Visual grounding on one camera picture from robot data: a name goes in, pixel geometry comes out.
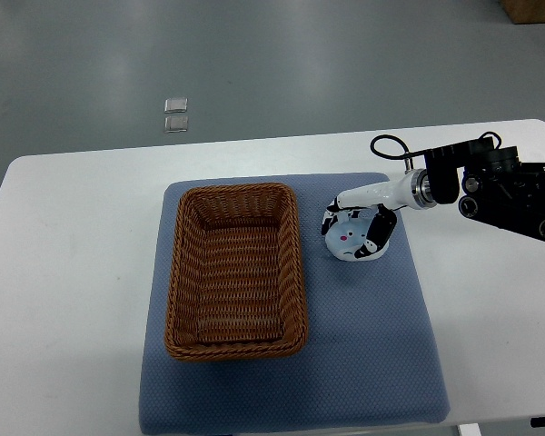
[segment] blue cushion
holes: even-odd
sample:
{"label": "blue cushion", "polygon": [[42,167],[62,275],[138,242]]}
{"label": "blue cushion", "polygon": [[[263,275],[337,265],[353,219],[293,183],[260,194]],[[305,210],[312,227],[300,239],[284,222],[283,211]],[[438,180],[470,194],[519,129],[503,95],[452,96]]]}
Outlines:
{"label": "blue cushion", "polygon": [[[224,434],[440,422],[450,410],[403,222],[379,260],[332,257],[320,234],[337,193],[383,174],[308,174],[175,183],[165,192],[145,335],[145,434]],[[280,359],[179,362],[164,348],[173,228],[195,186],[281,182],[297,195],[309,340]]]}

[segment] cardboard box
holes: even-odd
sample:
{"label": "cardboard box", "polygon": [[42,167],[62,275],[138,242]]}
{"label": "cardboard box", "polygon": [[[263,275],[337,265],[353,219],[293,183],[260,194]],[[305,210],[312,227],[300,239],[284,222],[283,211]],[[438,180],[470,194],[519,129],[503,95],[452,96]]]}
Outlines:
{"label": "cardboard box", "polygon": [[545,23],[545,0],[500,0],[516,25]]}

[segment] gray floor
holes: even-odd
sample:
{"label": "gray floor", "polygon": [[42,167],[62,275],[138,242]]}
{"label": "gray floor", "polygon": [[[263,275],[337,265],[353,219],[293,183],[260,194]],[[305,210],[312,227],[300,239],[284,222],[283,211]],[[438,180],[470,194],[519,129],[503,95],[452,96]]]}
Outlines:
{"label": "gray floor", "polygon": [[26,154],[522,118],[545,121],[545,25],[496,0],[0,0],[0,183]]}

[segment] wicker basket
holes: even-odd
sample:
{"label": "wicker basket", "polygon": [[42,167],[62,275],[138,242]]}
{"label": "wicker basket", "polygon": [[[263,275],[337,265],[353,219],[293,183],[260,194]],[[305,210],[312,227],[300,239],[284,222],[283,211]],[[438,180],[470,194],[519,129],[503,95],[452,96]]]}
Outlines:
{"label": "wicker basket", "polygon": [[296,197],[281,183],[187,191],[164,342],[181,361],[288,356],[307,339]]}

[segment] white table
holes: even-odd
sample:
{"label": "white table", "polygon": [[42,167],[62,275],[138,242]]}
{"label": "white table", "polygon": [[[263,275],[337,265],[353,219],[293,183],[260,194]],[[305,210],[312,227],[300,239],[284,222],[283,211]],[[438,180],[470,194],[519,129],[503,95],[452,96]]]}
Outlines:
{"label": "white table", "polygon": [[[545,123],[537,120],[387,133],[419,150],[488,130],[517,145],[523,162],[545,162]],[[170,183],[397,177],[401,162],[369,151],[380,133],[15,160],[0,189],[0,434],[140,434],[147,305]],[[444,423],[545,415],[545,243],[466,220],[456,204],[402,216],[450,397]]]}

